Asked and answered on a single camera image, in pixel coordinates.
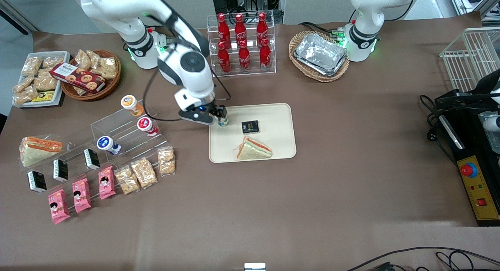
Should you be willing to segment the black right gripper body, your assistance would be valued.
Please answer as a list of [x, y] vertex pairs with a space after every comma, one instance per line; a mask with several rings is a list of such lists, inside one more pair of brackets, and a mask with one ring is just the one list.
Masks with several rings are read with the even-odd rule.
[[214, 113], [218, 113], [218, 116], [222, 119], [222, 107], [223, 105], [217, 105], [212, 102], [194, 107], [191, 109], [191, 112], [193, 112], [193, 117], [196, 119], [208, 119], [210, 116], [213, 116]]

